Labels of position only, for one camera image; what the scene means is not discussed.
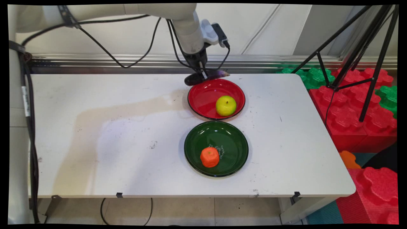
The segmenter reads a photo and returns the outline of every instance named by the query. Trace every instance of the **wall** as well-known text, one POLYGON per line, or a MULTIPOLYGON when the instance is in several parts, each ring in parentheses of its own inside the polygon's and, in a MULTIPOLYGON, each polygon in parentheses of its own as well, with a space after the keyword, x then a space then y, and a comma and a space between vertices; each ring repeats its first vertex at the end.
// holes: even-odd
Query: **wall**
MULTIPOLYGON (((278 4, 199 3, 197 13, 210 23, 217 22, 229 38, 231 55, 238 55, 275 10, 278 4)), ((311 5, 282 4, 259 33, 247 55, 292 55, 311 5)), ((128 16, 109 17, 108 19, 128 16)), ((134 21, 89 24, 83 28, 113 54, 144 54, 150 42, 156 17, 134 21)), ((22 42, 33 33, 17 34, 22 42)), ((35 38, 27 45, 31 53, 104 53, 90 38, 77 29, 59 28, 35 38)), ((151 54, 173 54, 165 20, 161 20, 151 54)), ((208 48, 208 54, 224 55, 226 49, 208 48)))
MULTIPOLYGON (((352 9, 353 6, 312 5, 294 54, 310 55, 314 52, 346 23, 352 9)), ((351 30, 352 28, 348 27, 341 35, 346 35, 345 33, 351 30)), ((341 38, 337 37, 337 39, 329 43, 320 52, 321 55, 328 55, 335 41, 339 39, 341 38)), ((330 55, 339 56, 340 52, 330 53, 330 55)))

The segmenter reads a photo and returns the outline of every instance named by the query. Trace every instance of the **red plate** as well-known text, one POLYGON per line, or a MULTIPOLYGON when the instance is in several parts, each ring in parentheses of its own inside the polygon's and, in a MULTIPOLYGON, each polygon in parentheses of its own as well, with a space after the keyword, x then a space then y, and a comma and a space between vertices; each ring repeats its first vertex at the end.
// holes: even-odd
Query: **red plate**
POLYGON ((188 104, 193 111, 207 119, 227 119, 237 115, 245 106, 246 98, 242 89, 225 79, 213 79, 197 84, 189 90, 188 104), (228 95, 236 101, 236 111, 230 116, 216 112, 216 101, 228 95))

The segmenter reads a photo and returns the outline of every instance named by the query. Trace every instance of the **orange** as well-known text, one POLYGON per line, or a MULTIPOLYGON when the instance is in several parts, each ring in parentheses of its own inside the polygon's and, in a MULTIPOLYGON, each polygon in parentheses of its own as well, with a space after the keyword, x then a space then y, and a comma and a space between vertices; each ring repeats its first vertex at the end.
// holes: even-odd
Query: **orange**
POLYGON ((207 168, 215 167, 219 163, 219 153, 214 147, 208 147, 201 152, 202 164, 207 168))

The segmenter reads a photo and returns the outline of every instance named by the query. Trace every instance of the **orange foam block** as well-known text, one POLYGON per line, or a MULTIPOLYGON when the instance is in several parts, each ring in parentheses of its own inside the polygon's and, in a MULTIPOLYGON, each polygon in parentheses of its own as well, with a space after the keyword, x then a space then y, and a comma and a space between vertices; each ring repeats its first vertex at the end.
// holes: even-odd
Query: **orange foam block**
POLYGON ((361 169, 360 165, 356 164, 356 157, 349 151, 342 151, 339 152, 339 155, 342 158, 342 161, 344 161, 344 164, 347 169, 361 169))

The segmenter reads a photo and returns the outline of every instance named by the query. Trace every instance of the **white wall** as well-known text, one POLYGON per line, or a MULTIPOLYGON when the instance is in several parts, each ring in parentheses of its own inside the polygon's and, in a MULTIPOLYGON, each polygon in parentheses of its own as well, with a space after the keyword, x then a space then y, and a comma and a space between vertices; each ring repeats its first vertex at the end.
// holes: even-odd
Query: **white wall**
MULTIPOLYGON (((199 3, 197 13, 210 23, 217 22, 229 38, 231 54, 241 54, 245 46, 278 4, 199 3)), ((292 55, 311 5, 282 4, 263 31, 246 50, 247 55, 292 55)), ((109 17, 109 19, 129 16, 109 17)), ((156 17, 134 21, 89 24, 83 28, 113 54, 144 54, 148 49, 156 17)), ((17 34, 21 43, 33 33, 17 34)), ((28 43, 31 53, 104 53, 78 29, 59 28, 28 43)), ((209 55, 224 55, 226 49, 210 47, 209 55)), ((173 47, 164 19, 161 20, 150 54, 173 54, 173 47)))

